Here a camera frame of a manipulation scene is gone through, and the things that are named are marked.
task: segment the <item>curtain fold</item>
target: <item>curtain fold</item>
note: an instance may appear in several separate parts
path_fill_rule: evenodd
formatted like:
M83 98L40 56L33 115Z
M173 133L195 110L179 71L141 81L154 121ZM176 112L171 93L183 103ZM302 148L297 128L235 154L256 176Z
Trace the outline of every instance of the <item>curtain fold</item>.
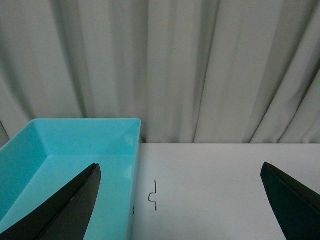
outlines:
M0 146L34 118L148 143L320 143L318 0L0 1Z

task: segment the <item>white table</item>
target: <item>white table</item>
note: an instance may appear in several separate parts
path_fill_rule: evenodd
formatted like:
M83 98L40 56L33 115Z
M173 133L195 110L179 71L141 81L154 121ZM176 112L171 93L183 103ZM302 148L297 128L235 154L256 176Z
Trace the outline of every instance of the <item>white table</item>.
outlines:
M319 144L142 144L131 239L285 240L264 162L320 193Z

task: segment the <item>white tabletop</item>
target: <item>white tabletop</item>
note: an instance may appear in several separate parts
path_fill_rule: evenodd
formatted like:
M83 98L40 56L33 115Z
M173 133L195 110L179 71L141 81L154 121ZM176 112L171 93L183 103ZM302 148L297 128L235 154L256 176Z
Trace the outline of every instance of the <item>white tabletop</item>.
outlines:
M319 144L142 144L131 239L285 240L264 162L320 193Z

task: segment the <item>teal plastic tray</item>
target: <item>teal plastic tray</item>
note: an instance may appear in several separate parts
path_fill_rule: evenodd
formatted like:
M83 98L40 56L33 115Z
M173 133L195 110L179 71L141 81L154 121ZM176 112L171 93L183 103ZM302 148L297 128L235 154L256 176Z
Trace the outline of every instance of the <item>teal plastic tray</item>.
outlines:
M141 121L35 119L0 149L0 233L92 163L101 183L84 239L129 240Z

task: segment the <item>turquoise bin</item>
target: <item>turquoise bin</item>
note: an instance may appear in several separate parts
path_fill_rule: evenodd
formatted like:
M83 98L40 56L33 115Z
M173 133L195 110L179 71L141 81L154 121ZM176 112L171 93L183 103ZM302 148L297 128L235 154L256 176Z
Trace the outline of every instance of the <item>turquoise bin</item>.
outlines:
M0 149L0 233L92 163L101 183L85 240L129 240L141 121L35 119Z

